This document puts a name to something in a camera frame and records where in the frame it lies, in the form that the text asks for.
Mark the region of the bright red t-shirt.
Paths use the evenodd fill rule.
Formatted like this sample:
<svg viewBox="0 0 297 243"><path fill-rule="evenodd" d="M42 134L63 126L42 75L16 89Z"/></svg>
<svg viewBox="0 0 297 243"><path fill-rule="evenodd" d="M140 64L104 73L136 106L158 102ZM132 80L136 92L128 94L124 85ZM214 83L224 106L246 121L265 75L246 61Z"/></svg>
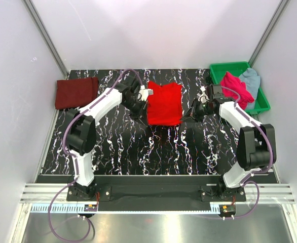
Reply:
<svg viewBox="0 0 297 243"><path fill-rule="evenodd" d="M149 95L147 106L147 123L158 126L176 126L182 118L182 85L169 83L158 85L148 82L148 88L153 94Z"/></svg>

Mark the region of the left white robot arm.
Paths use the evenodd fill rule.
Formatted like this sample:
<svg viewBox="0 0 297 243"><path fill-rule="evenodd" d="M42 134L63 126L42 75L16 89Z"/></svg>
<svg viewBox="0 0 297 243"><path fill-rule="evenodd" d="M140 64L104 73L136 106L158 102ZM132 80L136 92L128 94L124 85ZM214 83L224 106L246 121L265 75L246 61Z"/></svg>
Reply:
<svg viewBox="0 0 297 243"><path fill-rule="evenodd" d="M63 135L63 150L71 156L74 179L69 182L69 195L84 200L99 196L92 171L91 151L96 145L96 126L112 109L122 105L129 110L130 118L145 125L147 123L148 97L153 90L143 85L136 74L120 75L115 83L104 90L94 101L80 109L67 113L68 125Z"/></svg>

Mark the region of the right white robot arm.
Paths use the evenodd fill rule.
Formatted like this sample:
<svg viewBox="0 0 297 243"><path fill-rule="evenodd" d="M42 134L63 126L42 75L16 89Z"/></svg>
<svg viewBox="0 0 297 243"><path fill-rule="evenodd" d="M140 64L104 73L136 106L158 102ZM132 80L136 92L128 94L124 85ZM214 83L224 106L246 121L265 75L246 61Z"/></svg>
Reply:
<svg viewBox="0 0 297 243"><path fill-rule="evenodd" d="M208 115L217 114L239 134L236 163L221 175L210 197L230 200L239 194L256 174L269 171L276 161L275 129L252 118L239 105L242 99L237 91L229 91L237 97L227 97L221 85L202 86L191 107L181 118L183 122L202 122Z"/></svg>

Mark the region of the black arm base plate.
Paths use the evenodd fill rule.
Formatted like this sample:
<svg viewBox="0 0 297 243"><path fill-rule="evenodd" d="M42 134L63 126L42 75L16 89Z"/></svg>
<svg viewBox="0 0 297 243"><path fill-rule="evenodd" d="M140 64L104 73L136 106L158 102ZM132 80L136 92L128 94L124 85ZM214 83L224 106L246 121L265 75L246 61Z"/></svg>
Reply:
<svg viewBox="0 0 297 243"><path fill-rule="evenodd" d="M234 195L220 195L220 176L108 176L96 175L87 188L70 186L68 201L98 202L99 211L112 212L202 212L210 203L231 204L246 201L242 188Z"/></svg>

